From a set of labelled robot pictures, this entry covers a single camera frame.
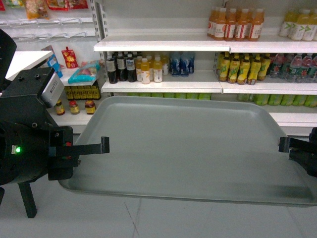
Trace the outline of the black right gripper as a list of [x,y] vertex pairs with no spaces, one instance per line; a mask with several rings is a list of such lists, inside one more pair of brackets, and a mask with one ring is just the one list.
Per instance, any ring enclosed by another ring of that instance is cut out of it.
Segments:
[[301,165],[308,175],[317,177],[317,128],[314,127],[309,135],[309,141],[291,137],[280,137],[279,152],[288,152],[289,159]]

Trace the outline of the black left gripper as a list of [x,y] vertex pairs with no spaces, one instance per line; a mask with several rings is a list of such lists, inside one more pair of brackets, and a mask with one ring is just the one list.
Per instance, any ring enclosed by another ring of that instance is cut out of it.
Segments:
[[[0,183],[33,182],[48,175],[49,180],[73,176],[80,155],[108,154],[109,137],[99,144],[74,145],[73,128],[50,127],[37,130],[18,123],[0,125]],[[71,146],[69,155],[50,157],[49,147]]]

